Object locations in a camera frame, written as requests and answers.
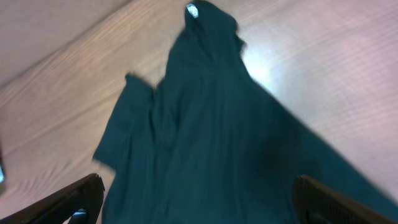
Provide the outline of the black t-shirt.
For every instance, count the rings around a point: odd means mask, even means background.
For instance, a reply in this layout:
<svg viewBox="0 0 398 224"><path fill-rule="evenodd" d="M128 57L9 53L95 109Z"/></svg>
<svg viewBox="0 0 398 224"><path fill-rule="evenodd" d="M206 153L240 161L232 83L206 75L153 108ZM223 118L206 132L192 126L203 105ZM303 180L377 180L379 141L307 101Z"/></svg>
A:
<svg viewBox="0 0 398 224"><path fill-rule="evenodd" d="M97 161L116 175L103 223L297 223L309 175L397 220L397 207L248 74L237 22L191 2L164 79L126 75Z"/></svg>

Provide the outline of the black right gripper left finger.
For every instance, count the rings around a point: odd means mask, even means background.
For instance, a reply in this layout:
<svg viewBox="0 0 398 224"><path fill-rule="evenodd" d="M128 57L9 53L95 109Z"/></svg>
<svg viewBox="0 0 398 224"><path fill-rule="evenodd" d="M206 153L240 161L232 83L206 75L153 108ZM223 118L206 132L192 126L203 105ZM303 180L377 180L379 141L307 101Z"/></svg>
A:
<svg viewBox="0 0 398 224"><path fill-rule="evenodd" d="M102 178L92 173L1 219L1 224L96 224L104 191Z"/></svg>

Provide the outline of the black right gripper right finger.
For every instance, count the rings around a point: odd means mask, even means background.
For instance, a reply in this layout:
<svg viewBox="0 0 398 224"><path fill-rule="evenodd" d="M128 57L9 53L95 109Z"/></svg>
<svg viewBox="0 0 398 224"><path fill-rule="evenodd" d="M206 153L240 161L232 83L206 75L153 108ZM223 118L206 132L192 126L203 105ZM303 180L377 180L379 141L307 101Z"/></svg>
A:
<svg viewBox="0 0 398 224"><path fill-rule="evenodd" d="M397 224L307 175L295 179L294 209L304 224Z"/></svg>

